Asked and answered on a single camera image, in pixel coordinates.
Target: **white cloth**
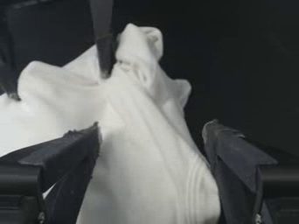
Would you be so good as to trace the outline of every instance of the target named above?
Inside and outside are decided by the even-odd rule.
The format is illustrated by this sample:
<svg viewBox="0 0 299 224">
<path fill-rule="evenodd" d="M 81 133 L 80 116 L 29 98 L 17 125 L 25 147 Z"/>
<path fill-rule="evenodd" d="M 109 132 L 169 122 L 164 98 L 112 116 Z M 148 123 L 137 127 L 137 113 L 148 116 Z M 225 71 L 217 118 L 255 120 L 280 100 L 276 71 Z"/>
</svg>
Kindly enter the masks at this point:
<svg viewBox="0 0 299 224">
<path fill-rule="evenodd" d="M 81 224 L 217 222 L 217 187 L 183 120 L 191 86 L 165 76 L 161 55 L 161 33 L 129 24 L 108 80 L 92 47 L 64 68 L 33 62 L 18 80 L 22 101 L 0 97 L 1 155 L 98 122 Z"/>
</svg>

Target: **white fabric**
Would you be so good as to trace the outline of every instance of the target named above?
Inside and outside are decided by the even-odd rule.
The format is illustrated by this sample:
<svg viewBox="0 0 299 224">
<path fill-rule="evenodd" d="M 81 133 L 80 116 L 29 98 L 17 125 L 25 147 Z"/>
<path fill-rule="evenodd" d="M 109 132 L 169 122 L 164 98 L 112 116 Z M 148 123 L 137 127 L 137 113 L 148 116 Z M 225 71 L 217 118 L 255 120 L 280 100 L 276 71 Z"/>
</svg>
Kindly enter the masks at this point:
<svg viewBox="0 0 299 224">
<path fill-rule="evenodd" d="M 78 224 L 217 222 L 217 187 L 183 120 L 191 85 L 165 76 L 161 55 L 161 33 L 129 24 L 108 80 L 92 47 L 64 68 L 33 62 L 18 80 L 22 101 L 0 97 L 0 156 L 98 122 Z"/>
</svg>

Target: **white garment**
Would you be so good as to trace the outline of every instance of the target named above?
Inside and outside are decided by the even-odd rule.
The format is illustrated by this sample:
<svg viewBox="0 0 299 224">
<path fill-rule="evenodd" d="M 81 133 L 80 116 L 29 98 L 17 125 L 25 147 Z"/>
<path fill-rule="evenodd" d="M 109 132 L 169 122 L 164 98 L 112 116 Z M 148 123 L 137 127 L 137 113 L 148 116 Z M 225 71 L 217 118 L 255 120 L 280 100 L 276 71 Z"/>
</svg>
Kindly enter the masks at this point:
<svg viewBox="0 0 299 224">
<path fill-rule="evenodd" d="M 129 24 L 108 80 L 92 47 L 64 68 L 33 62 L 18 80 L 22 101 L 0 97 L 1 155 L 98 122 L 81 224 L 217 221 L 217 187 L 183 120 L 191 86 L 165 76 L 161 55 L 160 32 Z"/>
</svg>

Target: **white shirt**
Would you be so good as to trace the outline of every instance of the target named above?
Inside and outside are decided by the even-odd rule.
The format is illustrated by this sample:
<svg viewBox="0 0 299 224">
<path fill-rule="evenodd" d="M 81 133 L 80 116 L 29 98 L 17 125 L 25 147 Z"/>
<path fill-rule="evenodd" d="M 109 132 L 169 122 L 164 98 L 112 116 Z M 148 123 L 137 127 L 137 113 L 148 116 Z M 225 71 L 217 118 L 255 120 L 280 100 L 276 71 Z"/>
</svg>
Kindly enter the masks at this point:
<svg viewBox="0 0 299 224">
<path fill-rule="evenodd" d="M 98 122 L 101 149 L 78 223 L 216 223 L 219 192 L 183 119 L 191 85 L 159 66 L 163 36 L 129 24 L 108 80 L 96 48 L 64 68 L 33 62 L 21 101 L 0 97 L 1 155 Z"/>
</svg>

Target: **dark background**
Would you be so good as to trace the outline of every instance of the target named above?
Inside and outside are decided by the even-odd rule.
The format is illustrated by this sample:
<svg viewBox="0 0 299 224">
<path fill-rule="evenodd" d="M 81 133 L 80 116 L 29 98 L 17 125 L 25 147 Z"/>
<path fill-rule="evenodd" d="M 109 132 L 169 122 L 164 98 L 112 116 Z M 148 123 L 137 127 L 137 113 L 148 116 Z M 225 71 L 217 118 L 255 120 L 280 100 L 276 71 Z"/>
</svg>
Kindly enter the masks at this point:
<svg viewBox="0 0 299 224">
<path fill-rule="evenodd" d="M 193 139 L 217 118 L 261 144 L 299 154 L 299 3 L 281 0 L 118 0 L 114 31 L 128 22 L 164 35 L 161 65 L 192 84 L 185 109 Z M 17 69 L 62 66 L 93 44 L 88 0 L 8 11 Z"/>
</svg>

